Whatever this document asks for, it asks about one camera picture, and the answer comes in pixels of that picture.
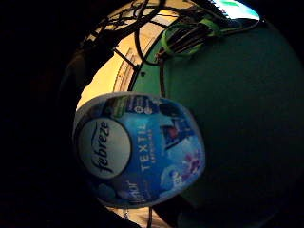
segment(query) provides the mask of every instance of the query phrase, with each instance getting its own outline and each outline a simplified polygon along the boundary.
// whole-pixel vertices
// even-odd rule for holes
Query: cable
[[[143,15],[143,10],[146,7],[148,2],[149,2],[149,0],[145,0],[145,2],[144,2],[145,4],[142,5],[141,15]],[[141,28],[143,25],[145,25],[150,20],[152,20],[152,18],[155,17],[161,11],[161,9],[164,7],[165,3],[166,3],[166,0],[160,0],[159,4],[148,15],[141,18],[141,20],[137,20],[135,23],[133,23],[125,28],[115,30],[116,34],[114,33],[114,37],[119,40],[122,40],[124,37],[132,34],[135,30]]]
[[[146,223],[146,228],[151,228],[152,226],[152,214],[153,214],[152,207],[149,207],[149,214],[148,214],[148,221]]]
[[[147,7],[147,4],[148,4],[148,0],[145,0],[142,4],[142,7],[141,7],[141,10],[139,12],[139,15],[138,15],[138,19],[137,20],[141,20],[142,19],[142,16],[143,16],[143,12],[144,10],[146,9]],[[147,65],[150,65],[150,66],[158,66],[159,64],[158,63],[152,63],[152,62],[149,62],[148,60],[146,60],[143,56],[143,52],[142,52],[142,47],[141,47],[141,41],[140,41],[140,28],[136,29],[134,31],[134,42],[135,42],[135,47],[136,47],[136,50],[138,52],[138,55],[140,56],[141,60],[146,63]]]
[[[161,96],[164,98],[165,94],[165,84],[164,84],[164,60],[162,58],[158,61],[160,66],[160,89],[161,89]]]
[[[118,51],[116,48],[113,48],[113,51],[119,56],[121,56],[129,65],[131,65],[134,71],[138,70],[138,68],[128,58],[126,58],[120,51]]]

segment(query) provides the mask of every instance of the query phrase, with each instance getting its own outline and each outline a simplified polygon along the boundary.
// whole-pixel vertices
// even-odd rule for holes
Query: green cable tie
[[[223,34],[222,34],[219,26],[216,23],[214,23],[213,21],[204,18],[200,21],[200,23],[205,25],[206,27],[208,27],[210,30],[212,30],[212,33],[208,36],[222,37]]]
[[[212,33],[208,36],[217,36],[217,37],[222,36],[222,32],[221,32],[219,26],[217,24],[215,24],[214,22],[212,22],[211,20],[208,20],[208,19],[204,18],[200,21],[200,23],[207,26],[210,30],[212,30]],[[190,56],[190,55],[193,55],[194,53],[196,53],[197,51],[199,51],[202,44],[198,44],[198,45],[192,47],[191,50],[187,53],[176,53],[170,48],[170,46],[168,46],[168,42],[167,42],[167,32],[168,31],[171,31],[174,28],[188,29],[188,28],[191,28],[191,27],[192,27],[191,25],[186,25],[186,24],[175,24],[175,25],[169,27],[168,29],[164,30],[162,35],[161,35],[161,46],[163,47],[163,50],[168,55],[177,56],[177,57]]]

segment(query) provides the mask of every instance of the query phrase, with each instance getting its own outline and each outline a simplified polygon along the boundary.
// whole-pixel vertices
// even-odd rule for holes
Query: febreze bottle
[[[105,206],[140,208],[168,200],[205,167],[200,131],[189,111],[134,92],[96,97],[75,115],[74,151]]]

